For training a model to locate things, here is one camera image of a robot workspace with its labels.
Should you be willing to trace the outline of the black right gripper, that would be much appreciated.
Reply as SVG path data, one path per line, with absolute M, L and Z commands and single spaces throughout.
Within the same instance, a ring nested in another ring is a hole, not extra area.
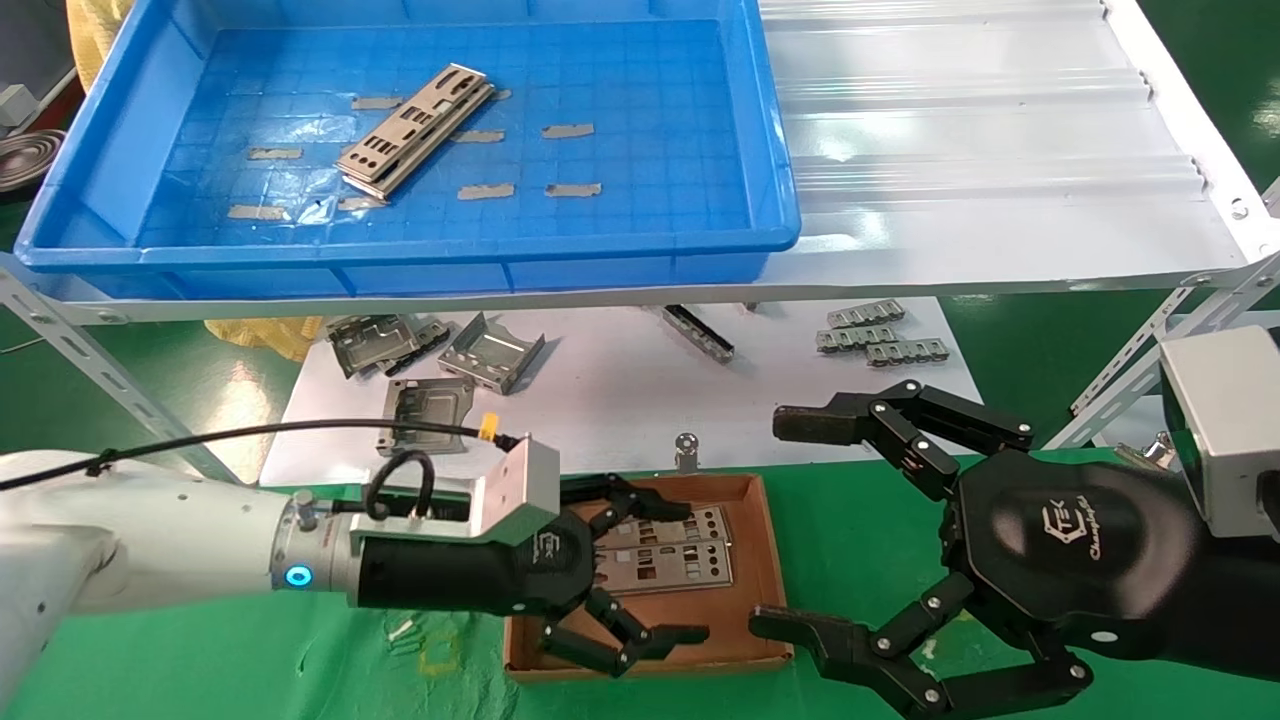
M 874 691 L 904 719 L 989 719 L 1065 705 L 1093 682 L 1062 644 L 1277 679 L 1277 544 L 1219 538 L 1176 477 L 1028 454 L 1030 424 L 919 380 L 785 405 L 774 438 L 869 445 L 927 498 L 950 497 L 950 573 L 874 630 L 758 605 L 750 632 L 805 648 L 819 676 Z M 963 471 L 942 441 L 986 457 Z M 1006 448 L 1023 452 L 1001 452 Z M 1030 664 L 938 679 L 913 660 L 972 614 Z

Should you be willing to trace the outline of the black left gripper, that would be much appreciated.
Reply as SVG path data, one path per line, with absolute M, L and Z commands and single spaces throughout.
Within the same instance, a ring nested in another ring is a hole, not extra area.
M 692 518 L 689 503 L 669 501 L 657 489 L 635 486 L 614 473 L 561 480 L 562 506 L 595 501 L 607 501 L 618 519 Z M 648 626 L 608 591 L 593 588 L 595 542 L 590 523 L 570 510 L 516 546 L 366 536 L 358 542 L 355 602 L 362 609 L 561 619 L 584 601 L 586 614 L 618 644 L 547 623 L 540 650 L 612 678 L 625 675 L 641 661 L 666 660 L 678 646 L 709 639 L 710 628 L 705 625 Z

